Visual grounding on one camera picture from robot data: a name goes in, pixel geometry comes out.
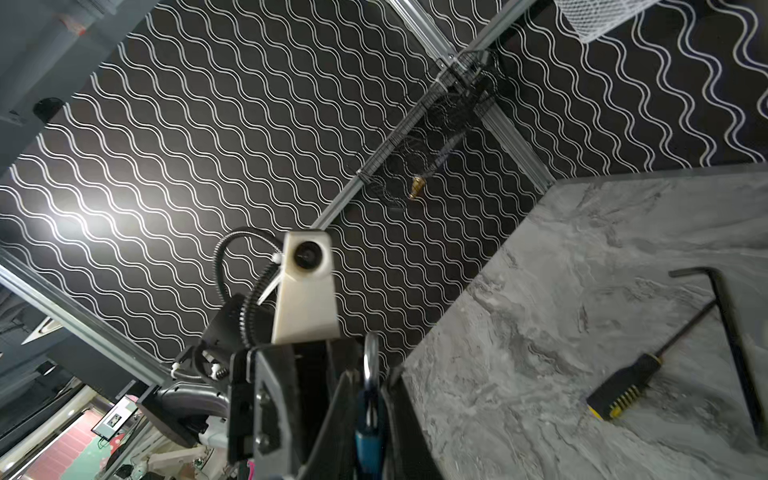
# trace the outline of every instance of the screwdriver shaft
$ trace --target screwdriver shaft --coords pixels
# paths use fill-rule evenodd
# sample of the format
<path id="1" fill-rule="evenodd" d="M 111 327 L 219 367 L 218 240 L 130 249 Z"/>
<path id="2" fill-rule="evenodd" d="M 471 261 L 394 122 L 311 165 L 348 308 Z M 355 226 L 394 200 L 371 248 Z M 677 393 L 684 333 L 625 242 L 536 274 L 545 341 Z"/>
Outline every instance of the screwdriver shaft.
<path id="1" fill-rule="evenodd" d="M 678 341 L 680 337 L 688 333 L 688 330 L 694 328 L 716 305 L 716 300 L 712 300 L 707 305 L 705 305 L 703 309 L 699 310 L 699 313 L 697 313 L 696 316 L 688 320 L 688 323 L 683 325 L 683 328 L 678 330 L 672 338 L 667 340 L 667 342 L 661 348 L 659 348 L 659 350 L 656 350 L 654 355 L 657 358 L 661 358 L 664 352 L 666 352 L 676 341 Z"/>

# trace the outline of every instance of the allen key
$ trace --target allen key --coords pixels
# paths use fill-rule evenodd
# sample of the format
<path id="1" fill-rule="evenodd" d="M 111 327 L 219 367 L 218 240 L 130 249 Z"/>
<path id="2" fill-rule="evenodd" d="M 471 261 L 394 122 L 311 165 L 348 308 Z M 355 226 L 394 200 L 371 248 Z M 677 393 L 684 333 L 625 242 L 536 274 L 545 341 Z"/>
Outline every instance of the allen key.
<path id="1" fill-rule="evenodd" d="M 755 430 L 755 436 L 757 437 L 760 446 L 768 448 L 768 442 L 765 437 L 766 429 L 763 406 L 760 404 L 760 398 L 757 395 L 755 381 L 752 377 L 752 370 L 744 355 L 741 335 L 739 334 L 736 319 L 733 316 L 733 303 L 731 302 L 730 294 L 726 288 L 723 273 L 711 266 L 695 266 L 694 268 L 683 268 L 681 270 L 672 270 L 669 272 L 669 275 L 672 278 L 697 274 L 707 275 L 710 279 L 710 285 L 715 294 L 717 309 L 720 311 L 720 318 L 723 320 L 725 335 L 728 338 L 728 346 L 733 355 L 733 364 L 735 365 L 736 373 L 739 376 L 741 392 L 744 394 L 746 408 L 750 412 L 752 428 Z"/>

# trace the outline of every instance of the white mesh net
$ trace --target white mesh net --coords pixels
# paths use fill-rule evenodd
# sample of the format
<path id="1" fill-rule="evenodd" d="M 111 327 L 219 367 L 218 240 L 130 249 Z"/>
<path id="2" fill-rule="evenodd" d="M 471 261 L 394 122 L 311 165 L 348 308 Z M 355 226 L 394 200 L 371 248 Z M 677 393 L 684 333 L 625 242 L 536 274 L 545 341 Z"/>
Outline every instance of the white mesh net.
<path id="1" fill-rule="evenodd" d="M 659 0 L 554 0 L 582 42 L 593 41 Z"/>

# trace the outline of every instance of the metal rail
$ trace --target metal rail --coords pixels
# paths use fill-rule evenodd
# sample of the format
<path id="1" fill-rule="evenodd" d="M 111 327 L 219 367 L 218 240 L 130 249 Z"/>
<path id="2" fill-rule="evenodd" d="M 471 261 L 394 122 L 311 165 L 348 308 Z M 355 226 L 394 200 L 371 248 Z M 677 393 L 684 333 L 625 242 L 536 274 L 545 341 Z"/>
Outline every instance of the metal rail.
<path id="1" fill-rule="evenodd" d="M 456 60 L 457 52 L 454 47 L 417 0 L 388 0 L 388 2 L 401 15 L 426 52 L 442 67 Z M 509 0 L 464 51 L 489 47 L 534 2 L 535 0 Z M 435 98 L 435 93 L 439 89 L 443 89 L 443 86 L 438 82 L 429 87 L 422 100 L 409 111 L 355 177 L 336 195 L 312 224 L 312 228 L 325 229 L 333 222 L 362 188 L 364 182 L 361 174 L 378 167 L 376 162 L 386 158 L 386 155 L 391 152 L 387 149 L 394 148 L 397 140 L 419 122 L 425 107 L 429 107 L 429 99 Z M 506 114 L 494 104 L 485 112 L 482 120 L 488 130 L 496 136 L 502 148 L 518 163 L 521 171 L 543 194 L 554 183 L 554 178 L 517 132 Z M 167 369 L 157 359 L 3 249 L 0 249 L 0 282 L 43 313 L 56 319 L 88 345 L 93 346 L 98 352 L 115 361 L 141 381 L 162 383 L 167 378 Z M 270 283 L 262 300 L 274 291 L 279 282 L 276 278 Z"/>
<path id="2" fill-rule="evenodd" d="M 162 383 L 168 377 L 160 361 L 146 350 L 3 248 L 0 283 L 142 382 Z"/>
<path id="3" fill-rule="evenodd" d="M 146 446 L 141 443 L 153 432 L 152 424 L 146 419 L 141 419 L 139 422 L 141 422 L 141 424 L 136 427 L 136 430 L 128 438 L 128 446 L 114 460 L 114 462 L 112 462 L 112 465 L 104 470 L 104 473 L 99 475 L 96 480 L 111 480 L 112 475 L 114 475 L 118 468 L 120 468 L 128 458 L 136 454 L 134 450 L 137 447 Z"/>

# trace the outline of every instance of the yellow and black screwdriver handle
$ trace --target yellow and black screwdriver handle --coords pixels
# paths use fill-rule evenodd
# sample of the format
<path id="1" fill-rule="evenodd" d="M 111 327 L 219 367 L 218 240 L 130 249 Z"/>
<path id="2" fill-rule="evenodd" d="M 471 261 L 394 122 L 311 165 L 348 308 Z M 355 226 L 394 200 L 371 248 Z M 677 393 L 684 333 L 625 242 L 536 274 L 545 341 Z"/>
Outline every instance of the yellow and black screwdriver handle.
<path id="1" fill-rule="evenodd" d="M 587 397 L 590 411 L 602 420 L 615 419 L 640 396 L 660 368 L 659 358 L 643 353 L 635 363 L 618 370 Z"/>

